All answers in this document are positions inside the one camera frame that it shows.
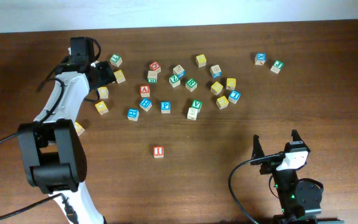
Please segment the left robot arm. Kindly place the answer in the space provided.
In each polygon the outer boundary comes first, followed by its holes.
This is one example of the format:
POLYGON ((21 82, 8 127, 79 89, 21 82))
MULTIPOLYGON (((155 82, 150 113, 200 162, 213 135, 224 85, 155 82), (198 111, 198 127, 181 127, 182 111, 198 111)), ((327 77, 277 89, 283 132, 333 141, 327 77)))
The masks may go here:
POLYGON ((115 81, 108 62, 98 62, 98 42, 72 37, 70 54, 46 78, 55 86, 41 113, 18 128, 28 183, 49 195, 70 223, 105 223, 86 188, 86 155, 75 130, 90 91, 115 81))

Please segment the green R block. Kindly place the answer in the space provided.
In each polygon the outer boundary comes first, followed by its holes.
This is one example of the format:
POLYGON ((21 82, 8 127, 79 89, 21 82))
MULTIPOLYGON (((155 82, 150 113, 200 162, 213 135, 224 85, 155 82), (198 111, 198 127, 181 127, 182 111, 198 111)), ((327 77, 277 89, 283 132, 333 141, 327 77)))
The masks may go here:
POLYGON ((189 91, 194 91, 197 88, 197 86, 198 86, 198 82, 193 78, 187 80, 185 83, 185 87, 189 91))

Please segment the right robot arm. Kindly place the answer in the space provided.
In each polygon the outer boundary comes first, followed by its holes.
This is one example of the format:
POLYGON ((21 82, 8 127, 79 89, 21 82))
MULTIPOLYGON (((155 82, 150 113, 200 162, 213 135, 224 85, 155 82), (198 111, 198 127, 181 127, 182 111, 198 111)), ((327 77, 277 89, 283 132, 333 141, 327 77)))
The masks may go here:
POLYGON ((292 140, 284 150, 266 156, 259 141, 253 137, 252 162, 260 166, 260 174, 269 175, 274 181, 277 197, 282 208, 281 215, 273 217, 274 223, 344 223, 337 218, 318 219, 324 186, 309 178, 298 178, 297 171, 307 163, 310 148, 305 144, 297 130, 291 131, 292 140))

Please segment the red A block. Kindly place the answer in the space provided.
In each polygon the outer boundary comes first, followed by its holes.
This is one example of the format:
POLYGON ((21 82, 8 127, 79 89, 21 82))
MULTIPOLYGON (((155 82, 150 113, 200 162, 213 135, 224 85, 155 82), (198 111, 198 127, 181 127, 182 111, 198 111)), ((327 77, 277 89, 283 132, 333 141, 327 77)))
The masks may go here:
POLYGON ((148 85, 141 85, 139 91, 143 98, 148 98, 150 96, 150 87, 148 85))

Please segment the red I block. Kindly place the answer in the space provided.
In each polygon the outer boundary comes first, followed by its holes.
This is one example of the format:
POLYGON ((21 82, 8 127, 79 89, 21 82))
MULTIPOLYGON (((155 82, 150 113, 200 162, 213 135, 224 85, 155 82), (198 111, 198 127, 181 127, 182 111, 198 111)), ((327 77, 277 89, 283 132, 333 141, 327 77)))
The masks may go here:
POLYGON ((153 148, 154 158, 163 158, 164 157, 164 148, 163 146, 154 146, 153 148))

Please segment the yellow C block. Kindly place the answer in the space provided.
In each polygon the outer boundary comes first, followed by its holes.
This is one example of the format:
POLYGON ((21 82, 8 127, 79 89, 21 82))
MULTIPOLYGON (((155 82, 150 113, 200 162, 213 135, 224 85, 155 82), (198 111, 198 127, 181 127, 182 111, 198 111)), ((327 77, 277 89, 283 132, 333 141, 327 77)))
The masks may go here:
POLYGON ((108 99, 109 98, 109 90, 107 87, 102 86, 98 88, 98 94, 101 99, 108 99))

